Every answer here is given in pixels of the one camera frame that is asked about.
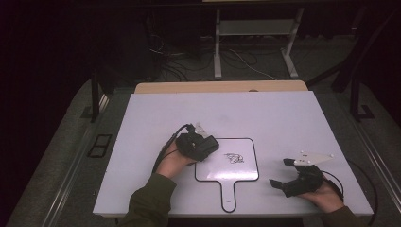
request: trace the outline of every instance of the metal stand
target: metal stand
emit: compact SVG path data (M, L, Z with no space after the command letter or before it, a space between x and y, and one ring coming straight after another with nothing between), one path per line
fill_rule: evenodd
M305 82L307 87L313 86L316 83L322 81L323 79L326 79L330 76L332 76L333 74L339 72L339 70L342 68L342 63L344 61L334 65L333 67L329 68L328 70L324 71L323 73L321 73L320 75L318 75L317 77L308 80L307 82Z
M92 73L91 83L92 83L92 120L91 120L91 122L94 123L100 113L99 88L98 88L96 72Z
M350 112L351 115L355 118L357 122L360 122L360 119L366 118L375 118L371 109L369 109L366 105L361 105L360 107L363 109L365 113L359 113L359 79L353 79L351 82L351 103L350 103Z
M295 69L294 63L292 62L292 59L289 56L289 53L291 52L291 48L294 45L295 37L297 35L298 27L300 26L303 13L304 13L304 8L298 9L297 15L295 16L295 21L292 24L288 44L287 44L286 48L281 51L281 54L283 55L283 58L284 58L284 62L286 63L286 66L287 66L287 70L289 72L289 76L292 79L297 79L299 76L298 76L297 70Z
M304 8L299 8L295 19L286 20L250 20L250 21L220 21L220 10L216 14L216 38L215 38L215 79L221 80L221 61L220 61L220 36L229 35L289 35L288 43L282 49L284 62L292 79L298 78L295 65L292 62L291 48L297 35L298 27Z

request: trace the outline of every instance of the green sleeve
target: green sleeve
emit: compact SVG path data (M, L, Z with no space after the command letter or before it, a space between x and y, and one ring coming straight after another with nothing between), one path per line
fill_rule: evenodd
M132 194L129 211L118 226L167 226L170 198L175 187L169 178L153 173L147 184Z
M322 221L326 227L367 227L347 206L332 213L324 214Z

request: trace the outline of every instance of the metal leg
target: metal leg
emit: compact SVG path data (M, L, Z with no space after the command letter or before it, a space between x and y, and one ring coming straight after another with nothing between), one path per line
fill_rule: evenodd
M216 38L215 38L215 79L221 80L221 61L220 61L220 10L216 13Z
M366 105L361 105L363 111L365 113L359 113L359 79L352 79L351 81L351 103L350 103L350 112L351 115L355 118L357 122L360 122L360 119L366 118L375 118L371 109L369 109Z
M281 51L281 53L283 55L283 58L284 58L284 62L286 63L286 66L287 66L287 70L289 72L289 76L292 79L297 79L298 78L298 73L297 73L297 71L295 69L295 65L292 62L291 57L289 56L289 53L291 52L291 48L292 48L292 46L294 44L295 37L297 35L298 27L300 26L301 18L302 18L302 14L303 13L304 13L304 8L299 8L298 11L297 11L297 15L295 17L294 24L292 25L292 28L291 28L291 31L290 31L288 44L287 44L286 48Z
M97 116L100 113L99 109L99 89L97 84L96 72L92 73L92 120L91 122L95 122Z
M309 88L310 86L313 86L314 84L322 81L323 79L326 79L330 76L332 76L333 74L339 72L339 70L342 68L343 62L340 62L338 64L336 64L335 66L329 68L328 70L324 71L323 73L319 74L317 77L308 80L305 84L306 86Z

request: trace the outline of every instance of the white board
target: white board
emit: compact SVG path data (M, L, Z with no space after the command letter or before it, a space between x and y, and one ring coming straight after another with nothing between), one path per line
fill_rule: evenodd
M235 184L259 178L253 141L250 138L217 139L219 149L195 165L199 182L215 182L221 187L221 207L227 213L236 208Z
M357 180L312 92L134 94L128 104L94 213L122 217L132 193L144 186L161 147L180 126L200 122L216 138L252 138L259 179L235 184L236 209L221 209L218 183L200 183L194 165L174 181L172 217L299 217L320 213L310 202L286 198L269 179L289 182L296 171L284 158L305 152L334 154L317 164L338 177L345 204L357 215L370 215Z

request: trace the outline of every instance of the white tag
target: white tag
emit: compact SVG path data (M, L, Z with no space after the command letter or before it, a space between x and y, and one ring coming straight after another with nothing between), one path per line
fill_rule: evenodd
M334 158L333 154L318 154L318 153L306 153L301 151L301 156L296 158L294 161L295 166L312 166L318 163L322 163Z
M206 131L201 127L200 122L195 125L195 132L201 135L203 138L209 137L209 134L207 134Z

